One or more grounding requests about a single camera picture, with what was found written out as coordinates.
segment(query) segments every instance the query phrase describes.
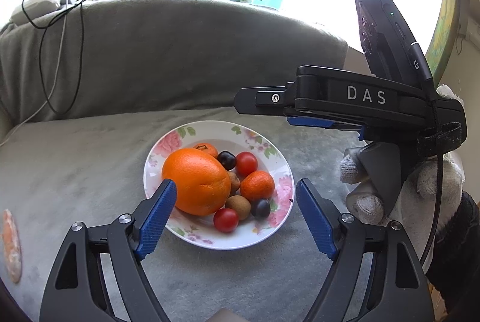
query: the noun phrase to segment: gray blanket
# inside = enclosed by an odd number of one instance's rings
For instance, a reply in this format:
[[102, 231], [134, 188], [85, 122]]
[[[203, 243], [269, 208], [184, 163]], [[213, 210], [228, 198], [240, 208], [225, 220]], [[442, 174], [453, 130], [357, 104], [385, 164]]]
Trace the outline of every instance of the gray blanket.
[[[36, 20], [46, 25], [57, 13]], [[300, 65], [341, 69], [346, 42], [271, 10], [225, 0], [103, 0], [85, 4], [82, 82], [63, 118], [231, 106], [242, 87], [285, 85]], [[53, 81], [62, 20], [41, 53]], [[80, 9], [68, 15], [52, 103], [73, 98], [81, 45]], [[44, 101], [38, 70], [43, 31], [30, 23], [0, 36], [0, 103], [14, 125]], [[56, 119], [45, 107], [34, 121]]]
[[[346, 211], [338, 163], [356, 133], [291, 127], [284, 118], [242, 116], [231, 108], [161, 111], [28, 124], [0, 150], [0, 209], [17, 221], [23, 276], [12, 284], [0, 276], [19, 305], [38, 320], [42, 292], [71, 223], [110, 223], [144, 198], [143, 164], [170, 129], [191, 121], [219, 119], [243, 124], [270, 139], [285, 155], [295, 182], [309, 177], [323, 197]], [[117, 316], [128, 320], [109, 258], [106, 283]], [[201, 249], [165, 231], [143, 262], [172, 322], [199, 322], [226, 307], [251, 322], [301, 321], [330, 267], [318, 252], [294, 206], [272, 237], [233, 251]], [[367, 267], [354, 295], [352, 318], [361, 303]]]

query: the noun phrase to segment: white bowl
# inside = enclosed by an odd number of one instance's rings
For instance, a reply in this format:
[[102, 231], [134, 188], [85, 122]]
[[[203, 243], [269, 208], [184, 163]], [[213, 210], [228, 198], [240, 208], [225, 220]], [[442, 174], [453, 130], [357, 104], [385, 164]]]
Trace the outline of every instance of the white bowl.
[[145, 195], [150, 198], [162, 182], [162, 166], [170, 153], [197, 143], [211, 143], [219, 152], [228, 150], [234, 155], [252, 152], [258, 169], [268, 172], [275, 181], [270, 198], [271, 213], [265, 220], [252, 216], [241, 221], [231, 233], [221, 233], [213, 225], [213, 215], [193, 216], [174, 208], [166, 227], [177, 237], [207, 249], [241, 249], [262, 242], [286, 221], [295, 199], [292, 171], [282, 153], [264, 136], [230, 122], [199, 121], [184, 124], [162, 136], [148, 154], [143, 170]]

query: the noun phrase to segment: blue gripper pad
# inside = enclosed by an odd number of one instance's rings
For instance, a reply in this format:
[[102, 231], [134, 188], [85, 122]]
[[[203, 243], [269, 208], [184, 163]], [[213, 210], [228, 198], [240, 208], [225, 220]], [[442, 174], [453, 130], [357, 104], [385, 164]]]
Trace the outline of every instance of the blue gripper pad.
[[333, 126], [334, 122], [327, 119], [309, 118], [302, 116], [288, 116], [286, 121], [290, 126], [305, 126], [305, 127], [323, 127], [329, 129]]
[[[329, 259], [335, 260], [339, 249], [335, 244], [333, 226], [335, 223], [338, 223], [340, 212], [330, 200], [323, 199], [320, 196], [307, 178], [303, 178], [297, 183], [295, 194], [297, 195], [300, 211], [307, 222], [308, 229], [317, 244], [318, 250], [326, 254]], [[324, 213], [319, 203], [326, 205], [323, 209], [328, 209], [330, 212]]]
[[150, 200], [155, 198], [157, 199], [157, 202], [154, 203], [150, 213], [148, 213], [148, 216], [139, 228], [139, 243], [134, 251], [134, 254], [139, 261], [142, 261], [147, 254], [150, 254], [155, 250], [165, 224], [167, 223], [173, 207], [175, 206], [175, 202], [177, 201], [177, 186], [171, 180], [168, 180], [168, 183], [165, 183], [164, 181]]

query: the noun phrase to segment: velcro strap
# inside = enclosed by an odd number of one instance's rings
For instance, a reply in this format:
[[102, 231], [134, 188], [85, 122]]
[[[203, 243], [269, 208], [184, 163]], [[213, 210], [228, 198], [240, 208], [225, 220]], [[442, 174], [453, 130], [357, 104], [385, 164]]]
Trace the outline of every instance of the velcro strap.
[[445, 154], [458, 149], [462, 144], [462, 125], [458, 122], [442, 124], [440, 132], [435, 127], [420, 132], [417, 152], [424, 157]]

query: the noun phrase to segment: tangerine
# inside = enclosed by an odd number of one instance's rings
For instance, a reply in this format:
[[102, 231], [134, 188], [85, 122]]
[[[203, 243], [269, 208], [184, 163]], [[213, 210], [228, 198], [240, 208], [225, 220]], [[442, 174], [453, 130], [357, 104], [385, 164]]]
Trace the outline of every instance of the tangerine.
[[197, 143], [194, 147], [194, 149], [201, 150], [204, 153], [210, 154], [213, 158], [217, 158], [218, 156], [218, 150], [215, 148], [215, 146], [211, 145], [210, 143]]
[[256, 170], [240, 183], [240, 195], [252, 202], [258, 199], [270, 199], [275, 190], [275, 182], [268, 172]]
[[224, 167], [201, 150], [183, 148], [165, 160], [162, 179], [177, 186], [175, 207], [192, 215], [206, 216], [218, 211], [230, 195], [230, 176]]

